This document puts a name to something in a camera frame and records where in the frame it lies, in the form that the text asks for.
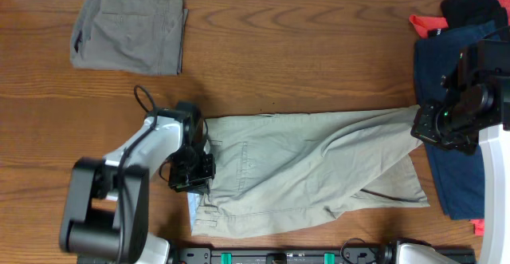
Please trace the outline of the light khaki shorts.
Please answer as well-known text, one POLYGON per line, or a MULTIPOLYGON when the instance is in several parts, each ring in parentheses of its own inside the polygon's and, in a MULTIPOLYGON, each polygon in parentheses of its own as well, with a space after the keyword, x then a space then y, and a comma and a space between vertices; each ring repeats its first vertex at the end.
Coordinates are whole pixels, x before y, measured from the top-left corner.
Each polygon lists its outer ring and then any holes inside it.
POLYGON ((190 207, 195 236, 250 238, 349 211, 426 207, 410 153, 416 106, 208 120, 216 174, 190 207))

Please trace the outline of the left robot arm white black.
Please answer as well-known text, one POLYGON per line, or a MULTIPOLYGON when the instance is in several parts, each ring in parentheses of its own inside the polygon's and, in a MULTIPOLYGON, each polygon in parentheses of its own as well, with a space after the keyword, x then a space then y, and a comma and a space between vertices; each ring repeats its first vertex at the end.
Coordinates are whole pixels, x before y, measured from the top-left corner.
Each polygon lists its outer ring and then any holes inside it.
POLYGON ((176 263, 170 243, 148 231, 149 182, 170 165, 176 192, 204 195, 214 157, 200 136, 202 114, 189 102, 153 108, 141 129, 103 158, 73 166, 59 247, 80 263, 176 263))

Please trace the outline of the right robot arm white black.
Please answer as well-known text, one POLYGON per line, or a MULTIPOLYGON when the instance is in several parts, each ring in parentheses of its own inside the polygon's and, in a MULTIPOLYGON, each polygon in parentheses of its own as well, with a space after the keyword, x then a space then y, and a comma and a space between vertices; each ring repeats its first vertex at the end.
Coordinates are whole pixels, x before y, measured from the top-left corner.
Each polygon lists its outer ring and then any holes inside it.
POLYGON ((484 231, 481 263, 509 261, 509 44, 489 38, 461 51, 457 70, 443 77, 442 101, 417 112, 411 135, 484 164, 484 231))

